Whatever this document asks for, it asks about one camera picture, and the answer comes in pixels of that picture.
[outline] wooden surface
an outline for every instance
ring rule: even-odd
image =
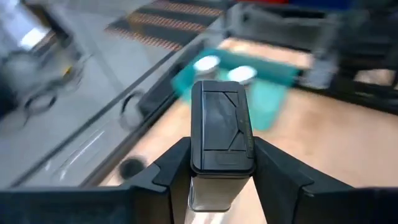
[[[299,67],[311,63],[307,54],[252,42],[228,39],[221,47]],[[181,137],[189,135],[190,108],[177,101],[127,157],[140,156],[150,164]],[[254,135],[355,187],[398,186],[398,116],[292,89],[275,125],[268,131],[255,131]],[[116,173],[110,173],[102,185],[120,184]],[[188,217],[187,223],[266,222],[252,180],[228,213],[190,213]]]

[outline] wheel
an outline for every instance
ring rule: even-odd
[[[250,19],[249,14],[244,12],[242,14],[242,22],[247,22]]]

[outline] gray floor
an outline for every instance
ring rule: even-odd
[[[71,0],[52,4],[52,10],[73,32],[85,55],[91,57],[76,92],[60,95],[50,111],[31,117],[22,129],[0,136],[0,187],[7,187],[16,181],[168,53],[165,49],[142,45],[103,31],[110,22],[149,1]],[[250,25],[241,26],[239,8],[232,10],[236,14],[232,16],[233,27],[240,32],[251,30],[250,33],[261,34],[271,40],[285,40],[293,44],[301,41],[302,45],[309,47],[314,44],[316,31],[303,35],[302,29],[289,28],[294,35],[286,35],[285,28],[259,24],[257,19]],[[220,22],[216,21],[210,29],[220,30]],[[216,34],[202,34],[197,39],[209,35],[213,45],[222,40],[222,36]],[[178,54],[146,78],[137,89],[148,90],[177,57]],[[24,185],[79,185],[127,136],[128,131],[118,123],[119,109],[120,105],[111,109],[47,161]],[[17,124],[21,116],[14,113],[2,123]],[[139,113],[132,112],[131,116],[140,120]]]

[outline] teal bin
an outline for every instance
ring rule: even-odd
[[[228,80],[227,73],[239,66],[249,65],[257,70],[257,77],[246,93],[251,125],[254,129],[267,130],[274,123],[286,91],[292,86],[299,69],[280,62],[263,60],[247,55],[233,54],[227,50],[206,49],[181,70],[172,80],[174,90],[185,101],[190,101],[190,90],[195,79],[193,64],[199,59],[215,55],[220,58],[219,80]]]

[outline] black caster wheel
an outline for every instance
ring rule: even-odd
[[[144,163],[138,158],[128,158],[119,165],[119,175],[128,180],[145,169]]]
[[[243,13],[242,14],[242,22],[247,22],[250,19],[248,13]]]

